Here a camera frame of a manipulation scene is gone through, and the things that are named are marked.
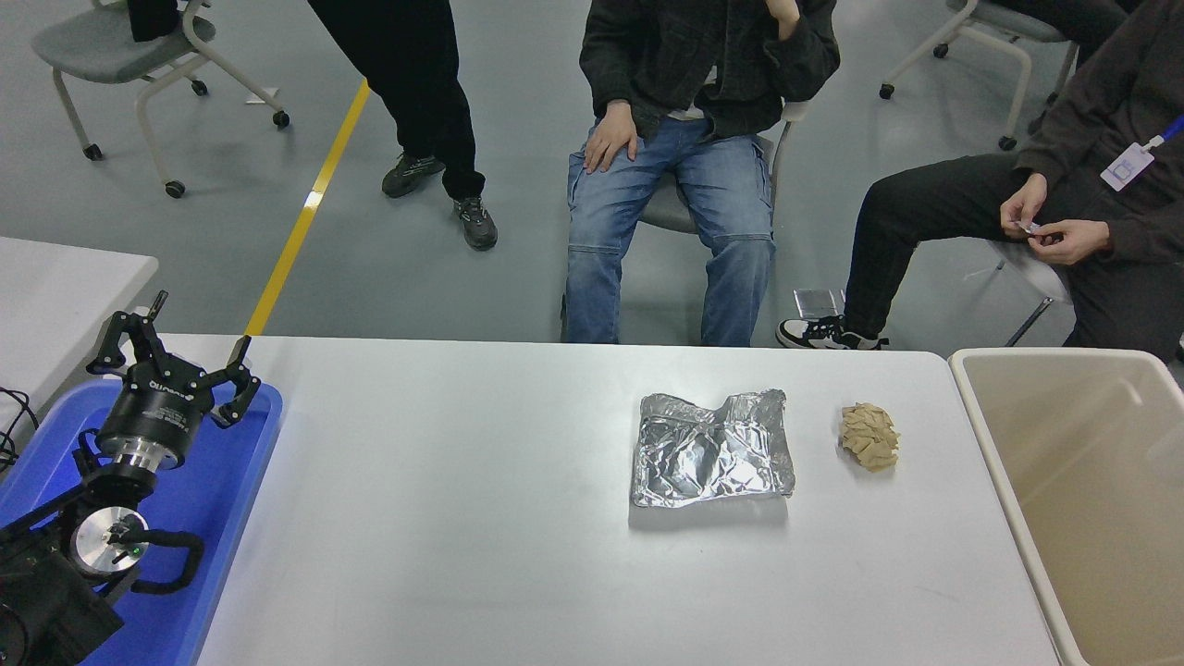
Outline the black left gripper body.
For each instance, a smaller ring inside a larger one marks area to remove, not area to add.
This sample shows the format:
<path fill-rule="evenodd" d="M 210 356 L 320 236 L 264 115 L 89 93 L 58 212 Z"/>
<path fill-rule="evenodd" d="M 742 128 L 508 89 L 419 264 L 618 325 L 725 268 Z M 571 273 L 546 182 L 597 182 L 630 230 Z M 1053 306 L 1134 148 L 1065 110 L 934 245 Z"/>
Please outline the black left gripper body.
<path fill-rule="evenodd" d="M 149 365 L 131 366 L 97 435 L 99 452 L 115 457 L 121 446 L 147 441 L 165 447 L 169 457 L 186 457 L 213 409 L 213 391 L 191 388 L 194 380 L 180 371 L 160 376 Z"/>

